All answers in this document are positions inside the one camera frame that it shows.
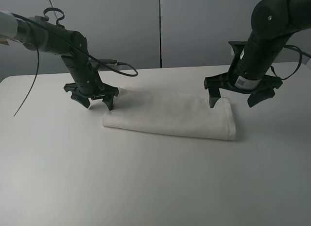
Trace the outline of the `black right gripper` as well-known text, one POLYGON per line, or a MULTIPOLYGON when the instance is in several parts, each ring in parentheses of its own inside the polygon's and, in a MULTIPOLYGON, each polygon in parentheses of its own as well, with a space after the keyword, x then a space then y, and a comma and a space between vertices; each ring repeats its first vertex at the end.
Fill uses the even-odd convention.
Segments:
POLYGON ((248 80, 242 76, 238 76, 234 80, 234 77, 228 72, 206 77, 204 80, 204 87, 209 92, 210 108, 213 108, 221 98, 219 89, 250 94, 247 103, 249 107, 254 107, 264 100, 273 98, 275 96, 274 88, 278 89, 282 84, 281 78, 270 75, 265 75, 259 80, 248 80))

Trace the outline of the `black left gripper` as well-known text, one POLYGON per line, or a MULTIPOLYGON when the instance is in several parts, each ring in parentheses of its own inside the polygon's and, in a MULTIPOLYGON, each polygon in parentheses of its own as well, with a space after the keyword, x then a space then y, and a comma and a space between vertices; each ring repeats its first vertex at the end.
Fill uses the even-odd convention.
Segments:
POLYGON ((71 92, 71 99, 80 103, 83 107, 90 107, 89 98, 103 97, 102 102, 111 111, 114 108, 114 96, 119 94, 117 87, 103 83, 98 84, 94 79, 75 78, 74 83, 65 84, 65 92, 71 92))

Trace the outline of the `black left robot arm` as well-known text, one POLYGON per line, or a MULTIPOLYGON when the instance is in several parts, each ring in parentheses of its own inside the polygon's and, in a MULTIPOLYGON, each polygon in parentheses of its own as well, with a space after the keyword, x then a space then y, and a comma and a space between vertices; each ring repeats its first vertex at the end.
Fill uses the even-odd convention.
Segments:
POLYGON ((98 73, 101 64, 92 65, 87 39, 81 33, 50 24, 46 17, 24 18, 2 11, 0 35, 21 42, 28 50, 60 56, 74 80, 64 86, 65 92, 71 92, 71 99, 85 108, 92 100, 101 99, 109 110, 113 109, 119 89, 102 82, 98 73))

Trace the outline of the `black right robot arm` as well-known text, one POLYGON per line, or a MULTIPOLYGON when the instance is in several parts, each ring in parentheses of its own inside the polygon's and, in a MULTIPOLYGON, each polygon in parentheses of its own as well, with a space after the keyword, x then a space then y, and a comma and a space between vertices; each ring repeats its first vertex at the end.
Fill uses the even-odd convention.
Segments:
POLYGON ((305 55, 287 42, 293 34, 310 29, 311 0, 261 0, 253 10, 251 27, 246 42, 229 43, 234 58, 228 72, 204 80, 211 108, 220 99, 221 89, 247 94, 249 107, 274 97, 283 79, 266 72, 273 69, 272 63, 283 48, 305 55))

